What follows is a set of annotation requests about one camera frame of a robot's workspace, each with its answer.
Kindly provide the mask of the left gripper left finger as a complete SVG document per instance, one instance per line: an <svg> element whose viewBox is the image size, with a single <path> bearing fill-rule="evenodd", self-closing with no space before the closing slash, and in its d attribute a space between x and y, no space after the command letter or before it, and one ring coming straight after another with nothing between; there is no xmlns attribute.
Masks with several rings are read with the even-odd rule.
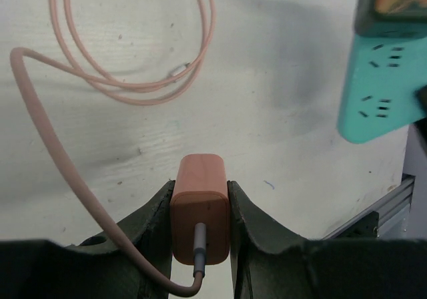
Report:
<svg viewBox="0 0 427 299"><path fill-rule="evenodd" d="M171 276L168 181L119 227L164 276ZM169 294L131 263L104 234L80 245L49 240L1 242L2 298L168 298Z"/></svg>

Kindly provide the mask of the dark green cube socket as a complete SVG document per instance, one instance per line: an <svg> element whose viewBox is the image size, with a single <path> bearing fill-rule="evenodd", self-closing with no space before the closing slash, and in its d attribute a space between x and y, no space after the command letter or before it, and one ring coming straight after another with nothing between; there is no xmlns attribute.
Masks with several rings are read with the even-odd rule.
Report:
<svg viewBox="0 0 427 299"><path fill-rule="evenodd" d="M354 31L361 37L424 38L426 0L358 0Z"/></svg>

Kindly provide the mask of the salmon pink usb charger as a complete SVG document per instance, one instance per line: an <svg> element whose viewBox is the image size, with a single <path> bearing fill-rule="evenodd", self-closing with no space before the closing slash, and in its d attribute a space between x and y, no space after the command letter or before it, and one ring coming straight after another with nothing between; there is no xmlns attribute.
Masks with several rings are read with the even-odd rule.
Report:
<svg viewBox="0 0 427 299"><path fill-rule="evenodd" d="M193 264L195 226L206 226L207 265L222 263L230 250L230 201L224 161L215 154L190 154L179 165L170 201L175 259Z"/></svg>

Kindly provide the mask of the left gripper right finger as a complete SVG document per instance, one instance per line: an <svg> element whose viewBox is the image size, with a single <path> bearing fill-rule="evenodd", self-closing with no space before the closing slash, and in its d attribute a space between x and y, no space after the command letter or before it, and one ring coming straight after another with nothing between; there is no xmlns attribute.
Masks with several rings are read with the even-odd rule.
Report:
<svg viewBox="0 0 427 299"><path fill-rule="evenodd" d="M309 240L228 182L234 298L425 298L426 241Z"/></svg>

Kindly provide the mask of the teal triangular power socket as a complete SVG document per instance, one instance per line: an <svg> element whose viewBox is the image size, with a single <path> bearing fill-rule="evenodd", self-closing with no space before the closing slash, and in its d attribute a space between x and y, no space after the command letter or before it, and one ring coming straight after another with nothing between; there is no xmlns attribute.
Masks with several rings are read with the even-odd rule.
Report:
<svg viewBox="0 0 427 299"><path fill-rule="evenodd" d="M355 35L338 114L338 132L365 143L426 117L416 92L426 86L426 39Z"/></svg>

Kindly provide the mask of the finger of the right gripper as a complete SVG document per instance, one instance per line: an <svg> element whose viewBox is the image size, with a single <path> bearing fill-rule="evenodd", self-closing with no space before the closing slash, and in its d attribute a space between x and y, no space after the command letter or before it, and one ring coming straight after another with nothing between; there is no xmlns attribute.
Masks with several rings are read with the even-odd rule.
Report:
<svg viewBox="0 0 427 299"><path fill-rule="evenodd" d="M414 92L414 100L416 101L416 105L419 109L419 116L417 117L416 121L420 121L421 119L426 118L426 98L427 98L427 86L424 85L421 88L417 89Z"/></svg>

